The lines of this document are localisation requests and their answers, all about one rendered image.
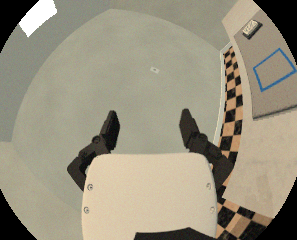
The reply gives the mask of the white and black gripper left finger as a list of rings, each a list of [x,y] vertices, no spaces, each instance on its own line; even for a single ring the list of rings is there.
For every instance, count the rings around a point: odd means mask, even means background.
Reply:
[[[95,157],[103,154],[110,154],[110,151],[114,150],[116,147],[120,130],[116,111],[109,111],[102,128],[100,134],[92,138],[92,143],[83,148],[79,152],[78,157],[76,157],[67,167],[68,173],[83,192],[87,177],[85,170],[88,168],[88,165],[91,164]]]

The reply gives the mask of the cream well plate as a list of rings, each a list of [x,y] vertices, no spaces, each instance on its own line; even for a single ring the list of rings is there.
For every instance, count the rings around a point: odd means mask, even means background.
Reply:
[[[243,30],[243,32],[246,35],[249,35],[253,32],[253,30],[257,27],[258,23],[251,20],[251,22],[245,27],[245,29]]]

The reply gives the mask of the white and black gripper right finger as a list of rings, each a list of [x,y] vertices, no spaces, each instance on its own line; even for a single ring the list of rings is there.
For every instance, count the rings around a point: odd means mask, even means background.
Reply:
[[[216,192],[228,178],[234,166],[231,161],[222,154],[219,147],[208,141],[204,133],[200,133],[199,128],[189,109],[182,110],[179,128],[181,131],[184,147],[191,153],[204,155],[208,162],[215,168],[213,174]],[[198,130],[197,130],[198,129]],[[191,148],[192,147],[192,148]],[[190,150],[191,149],[191,150]]]

